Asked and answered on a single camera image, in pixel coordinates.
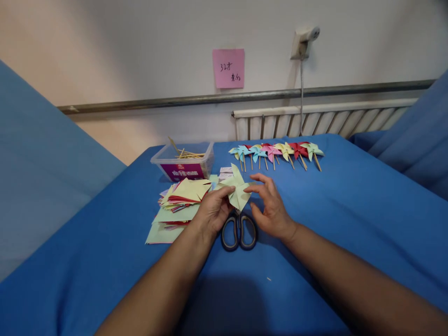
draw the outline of metal rail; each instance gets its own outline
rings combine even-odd
[[[393,91],[426,90],[434,83],[434,81],[435,81],[434,79],[429,79],[429,80],[410,81],[410,82],[391,82],[391,83],[378,83],[378,84],[306,88],[303,90],[303,96],[324,97],[324,96],[381,93],[381,92],[393,92]],[[235,103],[235,102],[258,101],[258,100],[299,98],[300,93],[301,93],[300,89],[241,92],[241,93],[228,93],[228,94],[206,95],[206,96],[143,99],[143,100],[129,100],[129,101],[111,102],[111,103],[68,105],[68,106],[59,106],[58,109],[61,110],[64,114],[70,115],[70,114],[83,114],[83,113],[96,113],[96,112],[124,111],[124,110],[141,110],[141,109],[172,107],[172,106],[222,104],[222,103]]]

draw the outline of forearm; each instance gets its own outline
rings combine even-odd
[[[303,225],[285,245],[339,307],[370,334],[446,334],[447,316],[347,250]]]
[[[106,318],[96,335],[160,335],[176,326],[216,234],[192,221]]]

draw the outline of black scissors handle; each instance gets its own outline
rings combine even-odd
[[[249,222],[253,226],[253,239],[249,244],[246,244],[244,242],[244,221]],[[234,243],[230,245],[230,244],[226,243],[226,241],[225,241],[224,231],[225,231],[225,228],[227,227],[227,224],[231,223],[231,222],[233,222],[233,237],[235,238],[235,240],[234,240]],[[229,218],[227,219],[227,221],[224,223],[222,231],[221,231],[221,244],[227,252],[235,251],[238,248],[238,245],[243,250],[249,251],[255,247],[255,244],[257,243],[257,239],[258,239],[257,226],[255,225],[255,222],[253,221],[253,219],[250,218],[245,213],[240,213],[240,214],[238,214],[236,212],[232,213],[229,216]]]

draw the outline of blue blanket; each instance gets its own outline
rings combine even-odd
[[[313,163],[305,172],[299,162],[293,170],[285,161],[276,171],[261,168],[293,219],[448,312],[448,203],[339,136],[288,141],[299,140],[324,151],[322,172]],[[215,144],[212,173],[236,163],[227,152],[239,144]],[[159,149],[143,153],[0,284],[0,335],[93,334],[166,251],[144,245],[158,193],[170,184],[149,162]],[[248,181],[248,158],[246,166]],[[252,200],[260,204],[257,195]],[[316,289],[300,262],[263,232],[248,252],[225,252],[217,240],[177,331],[346,334]]]

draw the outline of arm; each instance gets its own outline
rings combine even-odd
[[[258,226],[281,239],[360,330],[372,335],[448,335],[448,318],[441,310],[354,254],[295,223],[272,179],[262,174],[251,178],[264,183],[245,189],[259,193],[264,201],[263,213],[251,203]]]
[[[173,331],[217,232],[232,210],[226,196],[234,189],[207,194],[190,224],[109,314],[96,336]]]

